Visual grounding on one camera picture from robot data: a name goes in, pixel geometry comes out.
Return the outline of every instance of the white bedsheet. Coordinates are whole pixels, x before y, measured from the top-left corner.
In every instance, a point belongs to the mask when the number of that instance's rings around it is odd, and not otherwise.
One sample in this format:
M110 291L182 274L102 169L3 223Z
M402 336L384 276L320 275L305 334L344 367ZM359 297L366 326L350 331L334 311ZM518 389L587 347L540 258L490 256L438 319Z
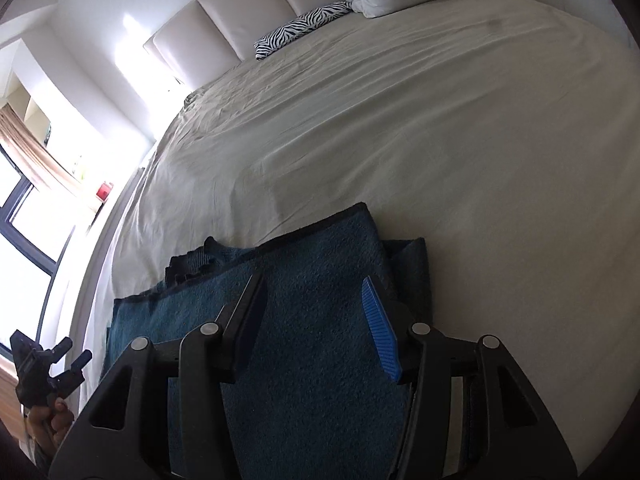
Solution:
M530 0L340 18L201 92L161 141L105 262L114 297L208 235L253 246L369 205L426 239L434 322L498 335L584 469L640 388L640 62Z

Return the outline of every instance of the folded towel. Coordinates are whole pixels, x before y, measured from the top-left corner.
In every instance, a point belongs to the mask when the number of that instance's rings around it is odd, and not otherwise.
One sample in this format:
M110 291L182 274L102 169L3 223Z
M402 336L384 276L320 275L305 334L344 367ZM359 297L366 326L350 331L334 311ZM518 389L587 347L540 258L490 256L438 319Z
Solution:
M172 258L163 282L116 300L106 369L137 336L162 342L215 318L258 270L268 305L254 352L238 382L222 385L242 477L385 479L408 389L382 371L360 287L377 274L425 322L431 298L424 240L380 242L364 204L257 248L208 238ZM169 396L172 469L184 475L176 384Z

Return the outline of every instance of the upholstered headboard panel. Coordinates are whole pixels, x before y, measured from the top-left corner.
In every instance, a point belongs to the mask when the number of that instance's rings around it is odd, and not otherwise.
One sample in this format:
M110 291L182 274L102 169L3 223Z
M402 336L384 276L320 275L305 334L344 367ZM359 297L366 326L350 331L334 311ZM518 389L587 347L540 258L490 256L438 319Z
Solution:
M296 16L335 0L193 0L145 48L196 89L254 55L254 43Z
M193 0L146 43L191 89L254 55L254 43L308 10L335 0ZM537 0L594 23L636 47L611 0Z

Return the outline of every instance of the window frame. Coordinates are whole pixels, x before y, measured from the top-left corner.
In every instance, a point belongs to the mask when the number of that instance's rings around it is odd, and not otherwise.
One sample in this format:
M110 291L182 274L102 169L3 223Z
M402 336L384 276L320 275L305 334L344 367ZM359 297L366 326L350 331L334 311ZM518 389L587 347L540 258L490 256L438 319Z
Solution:
M49 286L47 287L47 293L45 294L44 301L42 303L40 319L38 321L38 328L36 330L36 342L39 342L40 333L42 332L42 323L44 321L47 303L49 303L49 295L51 293L53 281L56 279L56 273L58 272L60 261L62 261L62 257L65 254L66 247L69 244L69 240L71 240L71 236L73 235L75 228L71 229L69 236L66 238L65 245L62 247L60 256L58 256L57 261L54 261L52 258L47 256L43 251L37 248L36 245L31 243L31 241L27 239L20 231L18 231L18 229L13 226L12 221L14 219L14 216L18 212L18 209L20 209L22 202L27 198L31 189L33 189L33 184L14 164L14 162L11 160L11 157L9 157L2 146L0 146L0 156L4 156L9 164L12 165L14 170L17 171L20 175L20 181L18 182L18 184L16 184L14 190L9 193L9 196L4 202L4 205L0 206L0 235L6 238L6 240L32 264L49 275ZM7 348L2 343L0 343L0 355L9 359L10 361L14 360L11 354L11 349Z

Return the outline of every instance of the red object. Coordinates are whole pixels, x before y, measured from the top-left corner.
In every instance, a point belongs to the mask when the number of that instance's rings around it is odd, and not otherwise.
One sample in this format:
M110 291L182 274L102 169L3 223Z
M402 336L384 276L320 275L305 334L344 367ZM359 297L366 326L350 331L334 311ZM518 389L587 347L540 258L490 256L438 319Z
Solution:
M111 182L108 184L106 182L103 182L102 184L100 184L100 189L98 190L96 195L100 200L102 200L103 202L106 202L107 197L109 196L109 193L111 192L112 189L113 189L113 184Z

